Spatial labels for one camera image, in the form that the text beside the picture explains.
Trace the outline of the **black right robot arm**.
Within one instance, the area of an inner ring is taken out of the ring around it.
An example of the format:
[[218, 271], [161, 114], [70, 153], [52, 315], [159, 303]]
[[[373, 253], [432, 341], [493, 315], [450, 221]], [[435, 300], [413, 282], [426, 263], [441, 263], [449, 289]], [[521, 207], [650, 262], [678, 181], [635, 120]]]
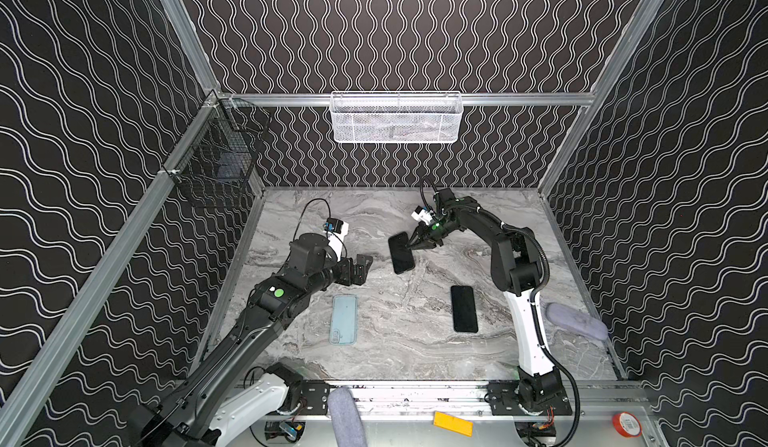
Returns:
[[470, 196], [457, 197], [445, 188], [434, 193], [434, 202], [411, 213], [417, 226], [406, 247], [441, 247], [455, 231], [470, 231], [486, 243], [491, 253], [490, 277], [508, 303], [518, 342], [518, 404], [528, 413], [553, 408], [566, 392], [564, 368], [549, 350], [539, 303], [550, 279], [544, 249], [531, 229], [502, 221]]

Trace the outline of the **white smartphone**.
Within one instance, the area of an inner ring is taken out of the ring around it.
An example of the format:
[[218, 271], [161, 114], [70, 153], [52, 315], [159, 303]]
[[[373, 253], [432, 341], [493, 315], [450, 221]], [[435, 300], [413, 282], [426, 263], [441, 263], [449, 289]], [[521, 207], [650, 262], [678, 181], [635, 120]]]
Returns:
[[408, 241], [409, 235], [406, 232], [400, 232], [388, 239], [392, 267], [396, 275], [404, 274], [415, 268], [415, 259], [412, 251], [408, 248]]

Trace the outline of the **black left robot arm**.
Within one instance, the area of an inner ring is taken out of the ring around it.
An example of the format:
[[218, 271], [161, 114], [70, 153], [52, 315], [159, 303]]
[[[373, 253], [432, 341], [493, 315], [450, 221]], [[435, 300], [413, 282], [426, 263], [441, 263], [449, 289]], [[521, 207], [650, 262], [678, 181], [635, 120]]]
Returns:
[[131, 446], [227, 446], [270, 413], [301, 408], [301, 377], [275, 364], [255, 384], [233, 392], [266, 348], [305, 311], [313, 294], [332, 284], [361, 286], [370, 255], [346, 257], [323, 234], [305, 233], [290, 244], [281, 268], [256, 284], [235, 325], [194, 372], [154, 407], [129, 418]]

